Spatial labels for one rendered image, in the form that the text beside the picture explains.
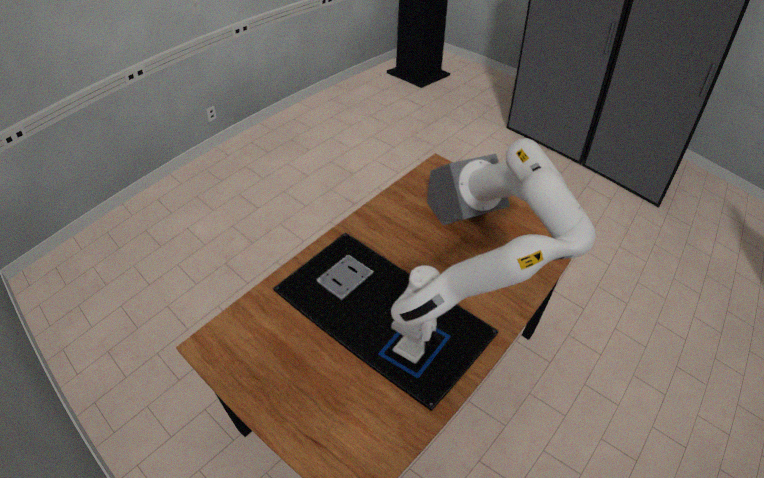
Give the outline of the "blue rectangular tape outline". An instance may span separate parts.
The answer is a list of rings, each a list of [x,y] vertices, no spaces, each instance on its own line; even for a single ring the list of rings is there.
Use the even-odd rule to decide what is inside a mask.
[[[439,351],[442,349],[442,347],[445,345],[445,343],[448,341],[448,339],[451,337],[450,335],[444,333],[443,331],[436,328],[436,332],[440,333],[441,335],[445,336],[445,339],[441,342],[441,344],[438,346],[438,348],[434,351],[434,353],[431,355],[431,357],[427,360],[427,362],[423,365],[423,367],[419,370],[418,373],[413,372],[412,370],[408,369],[407,367],[403,366],[402,364],[398,363],[397,361],[393,360],[392,358],[388,357],[384,354],[384,352],[389,348],[389,346],[395,341],[395,339],[400,335],[399,332],[397,332],[391,340],[384,346],[384,348],[378,353],[378,355],[382,356],[383,358],[387,359],[391,363],[395,364],[396,366],[400,367],[401,369],[405,370],[406,372],[410,373],[411,375],[415,376],[416,378],[419,378],[421,374],[424,372],[424,370],[428,367],[428,365],[432,362],[432,360],[435,358],[435,356],[439,353]]]

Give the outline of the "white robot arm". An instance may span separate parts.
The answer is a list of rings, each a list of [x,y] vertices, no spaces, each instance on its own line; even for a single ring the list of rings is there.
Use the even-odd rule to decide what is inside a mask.
[[[473,209],[485,211],[500,202],[497,197],[516,196],[529,204],[552,238],[519,236],[502,247],[457,263],[441,275],[431,266],[414,268],[407,289],[391,308],[391,328],[416,343],[423,336],[419,329],[425,322],[461,300],[521,283],[546,263],[580,257],[594,245],[592,222],[536,142],[527,138],[513,142],[505,159],[494,166],[485,160],[466,164],[458,180],[463,200]]]

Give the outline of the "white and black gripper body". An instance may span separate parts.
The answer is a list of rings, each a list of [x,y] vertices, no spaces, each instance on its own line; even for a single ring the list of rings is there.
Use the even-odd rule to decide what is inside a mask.
[[[436,332],[436,318],[431,321],[425,322],[422,325],[422,327],[419,329],[419,331],[423,332],[423,337],[421,338],[421,340],[429,341],[432,331]]]

